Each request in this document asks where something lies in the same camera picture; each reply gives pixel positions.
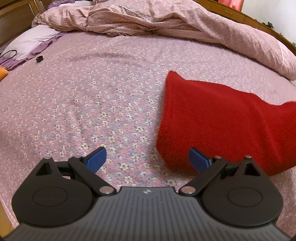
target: red cloth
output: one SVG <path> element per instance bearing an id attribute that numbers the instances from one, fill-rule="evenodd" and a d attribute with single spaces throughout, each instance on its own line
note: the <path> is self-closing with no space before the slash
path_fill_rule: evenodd
<path id="1" fill-rule="evenodd" d="M 296 102 L 271 105 L 228 86 L 184 80 L 170 71 L 157 150 L 173 171 L 196 173 L 191 147 L 241 161 L 251 155 L 272 176 L 296 165 Z"/>

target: white wall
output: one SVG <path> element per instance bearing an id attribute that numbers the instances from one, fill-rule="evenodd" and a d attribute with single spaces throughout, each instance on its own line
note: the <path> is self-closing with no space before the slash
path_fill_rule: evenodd
<path id="1" fill-rule="evenodd" d="M 296 0 L 244 0 L 242 12 L 296 42 Z"/>

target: gray ribbed plate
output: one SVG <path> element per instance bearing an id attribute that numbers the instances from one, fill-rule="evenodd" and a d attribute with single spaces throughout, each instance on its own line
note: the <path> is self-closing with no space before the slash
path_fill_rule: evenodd
<path id="1" fill-rule="evenodd" d="M 208 216 L 193 197 L 173 188 L 122 187 L 98 199 L 80 220 L 58 228 L 20 225 L 7 241 L 286 241 L 274 225 L 240 229 Z"/>

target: drawer handle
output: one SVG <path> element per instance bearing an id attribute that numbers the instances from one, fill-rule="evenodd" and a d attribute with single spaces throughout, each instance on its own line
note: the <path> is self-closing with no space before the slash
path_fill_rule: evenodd
<path id="1" fill-rule="evenodd" d="M 228 11 L 224 11 L 224 12 L 226 12 L 226 13 L 228 13 L 228 14 L 230 14 L 230 15 L 233 15 L 233 13 L 230 13 L 230 12 L 228 12 Z"/>

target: purple ruffle trim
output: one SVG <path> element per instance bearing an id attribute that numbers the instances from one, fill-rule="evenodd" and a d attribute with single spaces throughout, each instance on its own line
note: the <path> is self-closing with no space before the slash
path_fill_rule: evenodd
<path id="1" fill-rule="evenodd" d="M 29 55 L 26 58 L 24 58 L 24 59 L 16 60 L 16 59 L 11 58 L 11 59 L 7 60 L 6 58 L 0 57 L 0 65 L 2 67 L 5 67 L 7 70 L 12 70 L 16 66 L 19 66 L 19 65 L 23 64 L 24 62 L 27 62 L 28 60 L 34 58 L 36 55 L 40 54 L 49 45 L 51 45 L 52 43 L 55 43 L 60 37 L 62 37 L 65 34 L 66 34 L 66 32 L 60 32 L 56 36 L 54 36 L 53 38 L 51 38 L 50 40 L 47 40 L 45 42 L 42 42 L 35 49 L 33 49 L 29 53 Z"/>
<path id="2" fill-rule="evenodd" d="M 57 7 L 63 3 L 75 3 L 75 0 L 59 0 L 59 1 L 53 1 L 47 9 L 53 8 L 53 7 Z"/>

